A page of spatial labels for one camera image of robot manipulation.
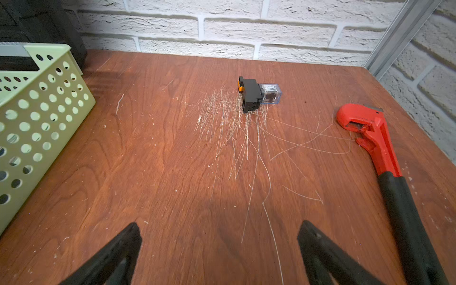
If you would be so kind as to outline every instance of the brick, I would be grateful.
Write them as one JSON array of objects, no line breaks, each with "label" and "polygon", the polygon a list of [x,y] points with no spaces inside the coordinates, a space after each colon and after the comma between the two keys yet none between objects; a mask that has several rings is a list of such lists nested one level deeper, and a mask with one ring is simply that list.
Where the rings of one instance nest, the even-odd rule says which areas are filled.
[{"label": "brick", "polygon": [[413,80],[432,63],[432,60],[426,53],[409,43],[396,59],[394,65],[408,78]]},{"label": "brick", "polygon": [[123,0],[61,0],[64,8],[125,11]]},{"label": "brick", "polygon": [[327,47],[335,27],[296,26],[268,22],[204,21],[211,40],[263,42]]},{"label": "brick", "polygon": [[368,53],[323,51],[304,48],[261,46],[259,60],[362,66]]},{"label": "brick", "polygon": [[137,51],[135,41],[132,38],[83,36],[82,39],[86,48],[122,52]]},{"label": "brick", "polygon": [[129,0],[131,10],[152,13],[230,15],[259,18],[262,0]]},{"label": "brick", "polygon": [[427,51],[456,66],[456,23],[431,15],[413,39]]},{"label": "brick", "polygon": [[183,42],[141,39],[142,52],[178,54],[197,57],[224,57],[252,59],[253,46],[230,45],[208,42]]},{"label": "brick", "polygon": [[403,3],[358,0],[270,0],[268,18],[300,21],[342,21],[387,27]]},{"label": "brick", "polygon": [[363,31],[345,28],[337,39],[336,47],[350,47],[373,51],[384,33],[384,31]]},{"label": "brick", "polygon": [[418,84],[418,88],[456,120],[455,72],[436,66]]},{"label": "brick", "polygon": [[394,67],[380,79],[380,83],[396,99],[410,117],[435,142],[435,144],[456,164],[456,124],[443,111],[418,94],[404,80]]},{"label": "brick", "polygon": [[84,31],[96,33],[198,37],[196,19],[79,13]]},{"label": "brick", "polygon": [[444,14],[445,16],[456,20],[456,1],[455,0],[443,0],[436,11]]},{"label": "brick", "polygon": [[78,17],[73,10],[65,10],[68,18],[70,19],[71,24],[77,31],[82,31],[81,23],[79,23]]}]

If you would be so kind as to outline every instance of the metal frame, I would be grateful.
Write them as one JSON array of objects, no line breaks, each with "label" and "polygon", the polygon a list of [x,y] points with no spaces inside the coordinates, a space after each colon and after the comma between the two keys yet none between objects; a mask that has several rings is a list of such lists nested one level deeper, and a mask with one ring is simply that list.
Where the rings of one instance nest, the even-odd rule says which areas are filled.
[{"label": "metal frame", "polygon": [[377,80],[385,74],[440,2],[407,0],[364,64]]}]

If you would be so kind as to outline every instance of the white brick wall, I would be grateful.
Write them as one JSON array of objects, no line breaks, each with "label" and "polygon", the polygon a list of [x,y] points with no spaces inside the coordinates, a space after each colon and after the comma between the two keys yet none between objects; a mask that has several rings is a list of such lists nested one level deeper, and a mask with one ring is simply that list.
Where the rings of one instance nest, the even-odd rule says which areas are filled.
[{"label": "white brick wall", "polygon": [[443,0],[380,80],[456,165],[456,1]]},{"label": "white brick wall", "polygon": [[62,5],[87,48],[361,66],[403,1],[62,0]]}]

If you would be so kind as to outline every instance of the relay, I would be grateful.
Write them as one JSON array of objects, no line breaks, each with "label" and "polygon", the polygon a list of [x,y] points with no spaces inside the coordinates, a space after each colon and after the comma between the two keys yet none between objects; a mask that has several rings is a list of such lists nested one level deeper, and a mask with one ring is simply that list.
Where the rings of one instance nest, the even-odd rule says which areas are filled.
[{"label": "relay", "polygon": [[278,84],[258,84],[255,79],[239,77],[238,89],[241,93],[244,113],[259,108],[260,104],[277,104],[282,96]]}]

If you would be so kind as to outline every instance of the clear relay casing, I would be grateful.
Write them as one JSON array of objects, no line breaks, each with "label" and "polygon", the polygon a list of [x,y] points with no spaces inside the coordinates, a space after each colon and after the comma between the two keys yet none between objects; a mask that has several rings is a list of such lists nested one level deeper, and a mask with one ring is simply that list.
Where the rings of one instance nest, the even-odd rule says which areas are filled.
[{"label": "clear relay casing", "polygon": [[262,104],[278,104],[282,91],[278,84],[258,84],[263,95]]}]

